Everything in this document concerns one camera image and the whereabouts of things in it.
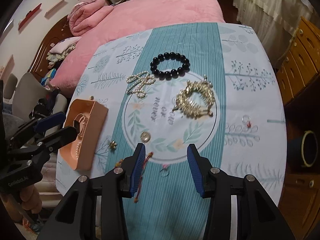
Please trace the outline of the person left hand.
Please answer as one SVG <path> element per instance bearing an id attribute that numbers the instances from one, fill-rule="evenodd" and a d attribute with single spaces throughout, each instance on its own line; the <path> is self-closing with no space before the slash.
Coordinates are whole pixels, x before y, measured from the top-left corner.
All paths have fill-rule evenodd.
<path id="1" fill-rule="evenodd" d="M 39 213 L 41 211 L 42 201 L 35 185 L 30 185 L 26 188 L 23 188 L 20 192 L 20 198 L 22 200 L 21 206 L 24 210 L 31 211 L 32 213 Z M 8 195 L 1 193 L 1 200 L 10 218 L 14 222 L 21 221 L 23 216 L 14 207 L 12 201 L 9 200 Z"/>

